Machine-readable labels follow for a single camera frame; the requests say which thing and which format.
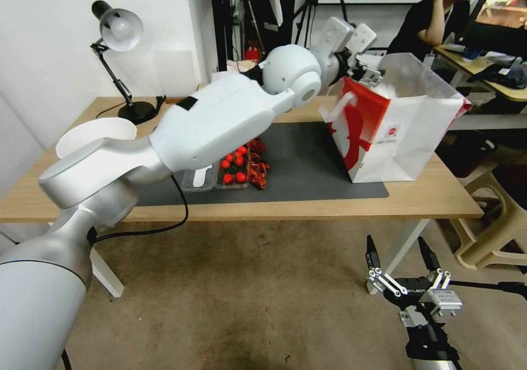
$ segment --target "gray desk mat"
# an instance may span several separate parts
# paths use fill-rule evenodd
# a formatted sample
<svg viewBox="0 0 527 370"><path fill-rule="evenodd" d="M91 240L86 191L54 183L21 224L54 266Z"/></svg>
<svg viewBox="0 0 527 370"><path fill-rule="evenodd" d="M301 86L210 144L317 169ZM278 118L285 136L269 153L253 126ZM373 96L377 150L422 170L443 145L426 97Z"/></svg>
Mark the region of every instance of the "gray desk mat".
<svg viewBox="0 0 527 370"><path fill-rule="evenodd" d="M267 187L187 192L189 204L259 203L330 199L385 198L382 183L351 183L337 146L322 122L276 123L262 134L271 165ZM175 175L181 181L182 172ZM181 204L174 183L167 179L139 189L138 205Z"/></svg>

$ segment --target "chair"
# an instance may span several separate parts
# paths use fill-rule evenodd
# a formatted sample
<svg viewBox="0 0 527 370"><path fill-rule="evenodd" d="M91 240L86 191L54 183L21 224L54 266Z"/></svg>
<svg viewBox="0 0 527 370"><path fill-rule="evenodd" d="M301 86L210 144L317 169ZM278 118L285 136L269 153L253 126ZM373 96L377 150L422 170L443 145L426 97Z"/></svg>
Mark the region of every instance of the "chair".
<svg viewBox="0 0 527 370"><path fill-rule="evenodd" d="M497 166L466 186L469 194L480 188L491 189L498 196L501 214L477 236L464 219L451 220L461 239L457 260L472 269L490 264L527 266L526 254L501 250L527 229L527 165Z"/></svg>

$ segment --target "wooden table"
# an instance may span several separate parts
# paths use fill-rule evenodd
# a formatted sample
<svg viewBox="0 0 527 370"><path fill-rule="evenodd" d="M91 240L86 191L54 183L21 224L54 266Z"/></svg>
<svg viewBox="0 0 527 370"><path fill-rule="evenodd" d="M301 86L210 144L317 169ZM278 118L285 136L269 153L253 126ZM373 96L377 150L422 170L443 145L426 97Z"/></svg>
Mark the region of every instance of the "wooden table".
<svg viewBox="0 0 527 370"><path fill-rule="evenodd" d="M100 111L119 102L120 98L97 98L72 126L94 119ZM334 97L317 97L312 104L282 115L276 122L321 121L318 108L322 104L332 106L334 103ZM150 134L167 108L164 105L156 119L139 125L138 137ZM117 109L114 109L103 116L115 116L116 113ZM37 179L56 160L54 149L49 149L33 168L11 188L0 201L0 223L48 223L55 221L59 210L40 189ZM430 218L471 218L482 215L472 197L436 155L432 156L416 181L386 183L386 188L389 197L378 199L284 201L252 203L250 206L247 204L190 205L189 220L411 218L413 221L408 223L401 237L394 240L390 254L383 256L384 259L391 259L385 269L387 272L391 272L417 239ZM182 205L139 206L132 210L124 222L172 222L180 220L183 215L184 208ZM105 273L111 282L115 276L112 274L108 277L108 270L105 269Z"/></svg>
<svg viewBox="0 0 527 370"><path fill-rule="evenodd" d="M463 74L469 74L472 76L493 64L493 62L486 57L478 57L472 61L464 61L461 54L445 50L445 45L437 46L434 50L445 62L458 70L459 75L456 75L451 82L453 87L456 87L459 84ZM514 90L489 81L484 81L484 85L491 91L494 91L511 101L527 103L527 89Z"/></svg>

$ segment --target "paper bag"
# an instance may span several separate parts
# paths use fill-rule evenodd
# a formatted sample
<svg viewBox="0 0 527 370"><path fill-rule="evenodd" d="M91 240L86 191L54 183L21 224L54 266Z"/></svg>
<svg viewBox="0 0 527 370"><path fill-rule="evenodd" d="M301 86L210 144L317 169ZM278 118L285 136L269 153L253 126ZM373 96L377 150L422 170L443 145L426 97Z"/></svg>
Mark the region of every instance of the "paper bag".
<svg viewBox="0 0 527 370"><path fill-rule="evenodd" d="M375 91L344 78L331 113L320 109L353 182L413 181L465 98L409 53L390 54Z"/></svg>

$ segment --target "monitor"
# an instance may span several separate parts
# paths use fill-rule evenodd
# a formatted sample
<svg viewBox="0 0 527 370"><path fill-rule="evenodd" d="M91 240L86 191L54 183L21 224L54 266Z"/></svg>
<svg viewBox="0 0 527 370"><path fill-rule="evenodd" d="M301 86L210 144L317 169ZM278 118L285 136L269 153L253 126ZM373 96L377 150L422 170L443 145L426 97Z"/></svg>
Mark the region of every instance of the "monitor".
<svg viewBox="0 0 527 370"><path fill-rule="evenodd" d="M527 58L527 0L479 0L457 42Z"/></svg>

